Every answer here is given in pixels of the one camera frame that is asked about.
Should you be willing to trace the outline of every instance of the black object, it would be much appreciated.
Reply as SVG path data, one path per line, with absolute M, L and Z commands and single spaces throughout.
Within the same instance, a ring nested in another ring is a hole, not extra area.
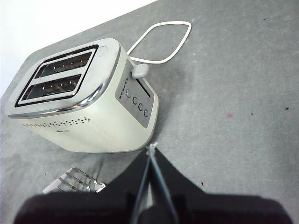
M 140 213 L 151 183 L 154 205 Z M 143 149 L 100 193 L 50 193 L 28 199 L 23 224 L 291 224 L 280 203 L 258 196 L 206 194 L 158 149 Z

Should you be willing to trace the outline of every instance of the white wall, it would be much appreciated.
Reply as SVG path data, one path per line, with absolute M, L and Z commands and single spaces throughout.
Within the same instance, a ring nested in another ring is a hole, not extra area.
M 151 2 L 154 0 L 1 0 L 1 96 L 32 52 Z

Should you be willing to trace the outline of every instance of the red spot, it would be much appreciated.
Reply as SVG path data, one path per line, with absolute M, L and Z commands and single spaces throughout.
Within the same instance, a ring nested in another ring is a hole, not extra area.
M 233 114 L 233 113 L 227 113 L 227 114 L 226 114 L 226 117 L 227 117 L 227 118 L 233 118 L 233 117 L 234 117 L 234 114 Z

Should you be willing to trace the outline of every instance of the toaster slot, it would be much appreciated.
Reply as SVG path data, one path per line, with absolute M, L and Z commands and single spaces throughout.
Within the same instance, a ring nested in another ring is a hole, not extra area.
M 22 100 L 73 91 L 76 88 L 80 77 L 81 74 L 32 85 L 27 89 Z
M 87 62 L 91 56 L 91 52 L 77 55 L 75 57 L 63 59 L 58 62 L 49 63 L 40 68 L 35 78 L 41 78 L 44 76 L 53 75 L 59 72 L 72 70 L 80 67 L 84 67 L 87 65 Z

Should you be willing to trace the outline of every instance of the control panel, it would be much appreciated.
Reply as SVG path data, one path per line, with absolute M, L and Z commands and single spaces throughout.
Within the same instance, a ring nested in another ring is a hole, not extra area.
M 132 63 L 127 60 L 115 92 L 117 100 L 146 128 L 154 103 L 154 94 L 142 78 L 132 78 Z

